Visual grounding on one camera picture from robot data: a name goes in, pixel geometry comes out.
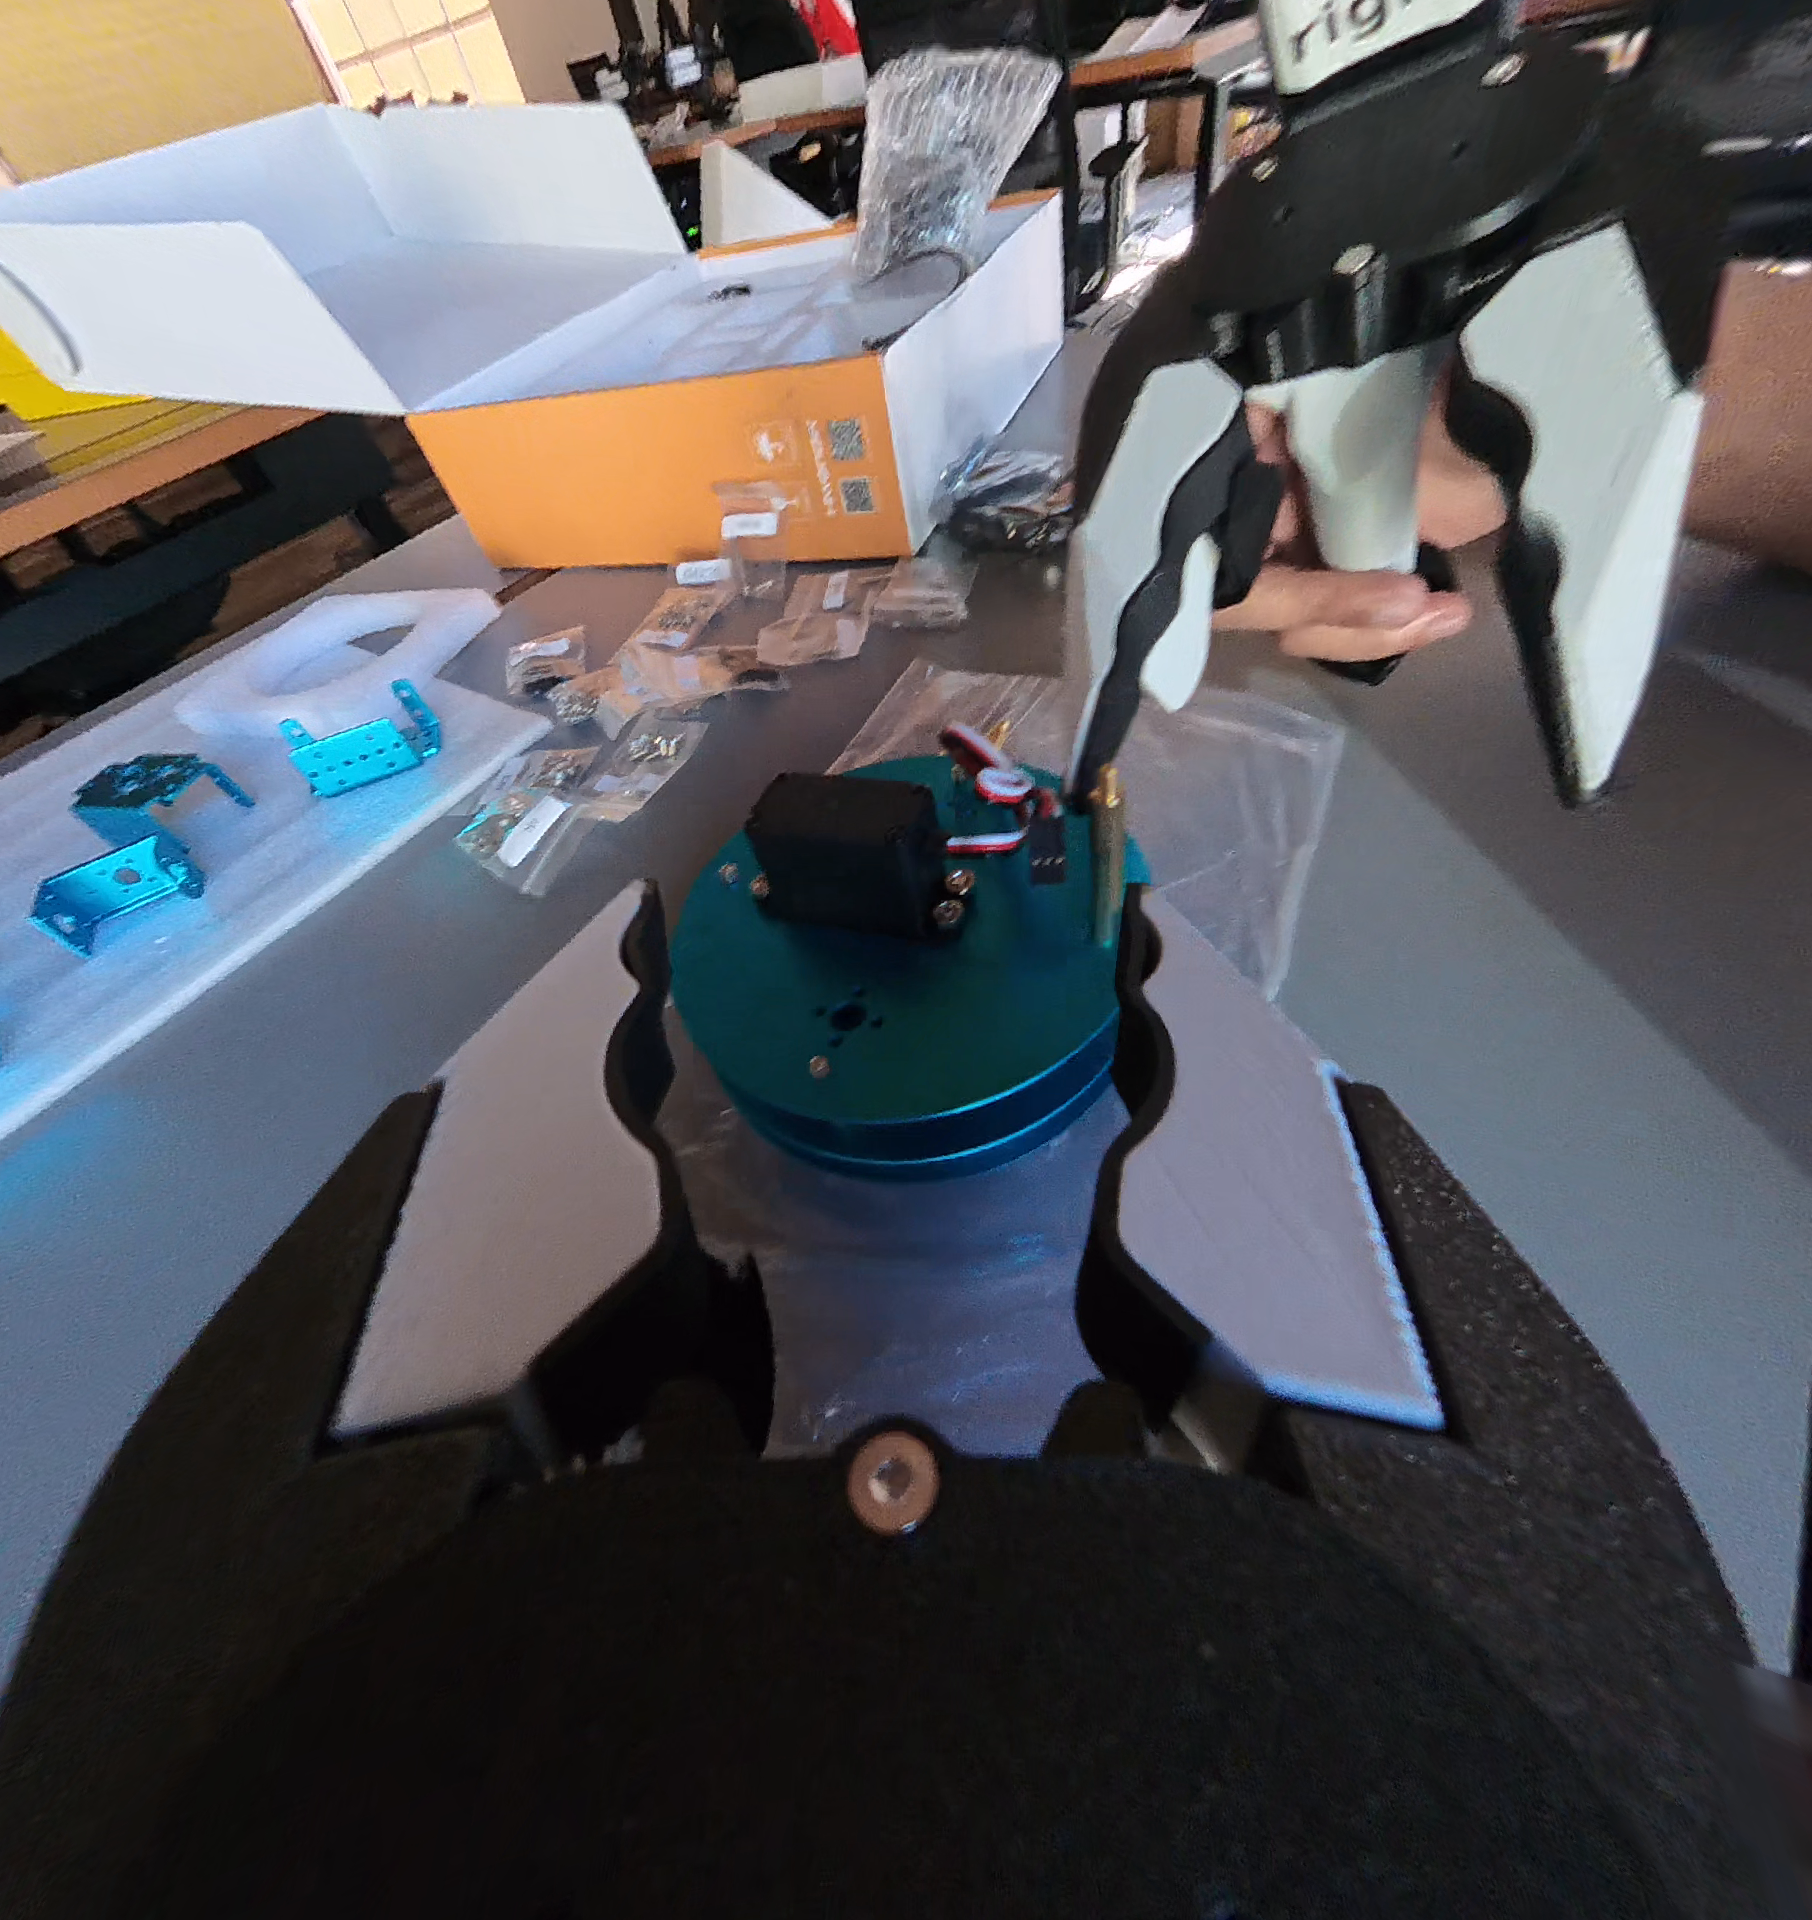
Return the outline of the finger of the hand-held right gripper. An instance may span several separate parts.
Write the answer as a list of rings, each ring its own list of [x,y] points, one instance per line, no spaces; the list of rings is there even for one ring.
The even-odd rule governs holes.
[[[1214,524],[1251,444],[1244,397],[1214,366],[1152,371],[1071,538],[1071,805],[1085,809],[1141,696],[1183,707],[1206,670]]]
[[[1638,716],[1701,418],[1622,226],[1539,253],[1464,330],[1453,436],[1508,501],[1496,587],[1567,808]]]

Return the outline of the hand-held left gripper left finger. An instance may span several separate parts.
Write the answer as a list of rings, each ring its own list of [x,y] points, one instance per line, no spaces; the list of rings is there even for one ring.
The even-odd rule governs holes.
[[[634,880],[440,1068],[335,1436],[637,1427],[686,1312],[672,1270],[699,1263],[655,1127],[670,979]]]

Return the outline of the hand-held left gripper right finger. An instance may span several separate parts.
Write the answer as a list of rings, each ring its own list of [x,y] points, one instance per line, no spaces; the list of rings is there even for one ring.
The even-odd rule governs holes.
[[[1080,1272],[1088,1356],[1163,1425],[1202,1380],[1445,1427],[1345,1080],[1157,889],[1117,946],[1112,1086]]]

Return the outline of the blue round turntable base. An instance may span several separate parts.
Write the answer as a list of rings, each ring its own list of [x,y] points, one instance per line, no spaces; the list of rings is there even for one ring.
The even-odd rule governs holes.
[[[904,942],[776,923],[744,822],[679,917],[679,1019],[737,1112],[802,1160],[894,1181],[1006,1164],[1111,1079],[1117,942],[1092,938],[1088,815],[1027,761],[987,781],[945,754],[822,777],[844,774],[931,786],[963,924]]]

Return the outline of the black servo motor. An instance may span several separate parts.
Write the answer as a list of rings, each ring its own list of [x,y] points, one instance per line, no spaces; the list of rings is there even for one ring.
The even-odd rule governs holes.
[[[745,839],[752,894],[776,923],[925,942],[966,919],[925,783],[780,774],[752,805]]]

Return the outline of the grey desk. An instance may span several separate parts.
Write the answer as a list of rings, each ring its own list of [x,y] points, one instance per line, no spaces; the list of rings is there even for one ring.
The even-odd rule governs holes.
[[[1387,684],[1254,636],[1349,728],[1288,1015],[1385,1087],[1629,1388],[1757,1658],[1787,1667],[1812,1401],[1812,577],[1687,544],[1605,804],[1542,773],[1477,620]],[[416,834],[0,1145],[0,1693],[118,1439],[319,1180],[590,919]]]

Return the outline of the person's right hand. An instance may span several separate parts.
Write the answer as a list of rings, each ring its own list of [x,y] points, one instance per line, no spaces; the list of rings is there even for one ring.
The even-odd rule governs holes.
[[[1471,608],[1462,590],[1433,589],[1395,569],[1329,567],[1307,524],[1303,471],[1283,419],[1259,402],[1247,410],[1257,454],[1277,468],[1283,495],[1254,587],[1213,613],[1213,635],[1269,636],[1294,659],[1364,662],[1400,657],[1468,633]],[[1433,402],[1424,421],[1418,508],[1419,538],[1447,550],[1495,534],[1508,513],[1495,473],[1453,442],[1442,400]]]

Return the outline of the bag of black parts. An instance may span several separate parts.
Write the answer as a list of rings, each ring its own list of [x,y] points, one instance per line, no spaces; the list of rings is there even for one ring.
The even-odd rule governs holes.
[[[1071,538],[1075,469],[1054,448],[981,440],[943,468],[938,528],[968,550],[1051,553]]]

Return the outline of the bubble wrap bag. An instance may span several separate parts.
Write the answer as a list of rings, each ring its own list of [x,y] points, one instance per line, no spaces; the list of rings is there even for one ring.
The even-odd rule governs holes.
[[[995,45],[918,45],[869,84],[851,274],[874,282],[941,257],[971,275],[989,203],[1060,90],[1060,60]]]

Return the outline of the clear plastic bag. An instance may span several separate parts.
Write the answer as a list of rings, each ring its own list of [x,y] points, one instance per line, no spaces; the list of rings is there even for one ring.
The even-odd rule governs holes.
[[[1063,684],[912,659],[872,707],[851,676],[703,707],[703,744],[655,804],[670,898],[785,770],[857,765],[936,743],[955,716],[1004,726],[1040,765],[1069,744]],[[1329,694],[1254,670],[1179,711],[1141,707],[1124,781],[1133,839],[1164,898],[1277,996],[1346,732]],[[815,1453],[904,1413],[971,1453],[1035,1453],[1092,1374],[1071,1294],[1085,1201],[1125,1112],[1101,1099],[1058,1139],[989,1173],[927,1185],[846,1180],[760,1139],[669,1015],[679,1076],[662,1116],[703,1242],[749,1256],[775,1322],[775,1453]]]

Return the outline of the orange cardboard box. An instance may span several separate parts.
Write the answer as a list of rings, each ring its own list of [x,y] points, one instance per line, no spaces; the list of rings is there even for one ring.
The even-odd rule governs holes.
[[[315,107],[0,192],[0,328],[82,392],[402,419],[499,566],[701,558],[738,484],[888,559],[1063,349],[1063,209],[968,274],[853,237],[688,253],[616,108]]]

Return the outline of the pile of small screw bags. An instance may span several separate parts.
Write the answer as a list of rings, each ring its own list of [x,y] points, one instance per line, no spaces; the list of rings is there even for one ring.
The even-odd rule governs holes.
[[[720,553],[675,577],[603,662],[583,625],[509,652],[509,688],[532,693],[573,746],[507,761],[457,848],[512,892],[539,898],[590,829],[638,813],[698,754],[703,711],[780,693],[809,665],[857,659],[872,630],[966,622],[975,564],[957,550],[840,566],[788,584],[798,505],[770,484],[718,491]]]

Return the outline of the small blue angled bracket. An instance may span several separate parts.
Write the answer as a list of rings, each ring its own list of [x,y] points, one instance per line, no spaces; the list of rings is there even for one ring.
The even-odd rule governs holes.
[[[196,754],[149,754],[102,765],[84,781],[70,802],[70,813],[105,848],[125,850],[168,830],[158,808],[175,805],[199,781],[210,781],[230,802],[253,808],[254,800],[224,773]]]

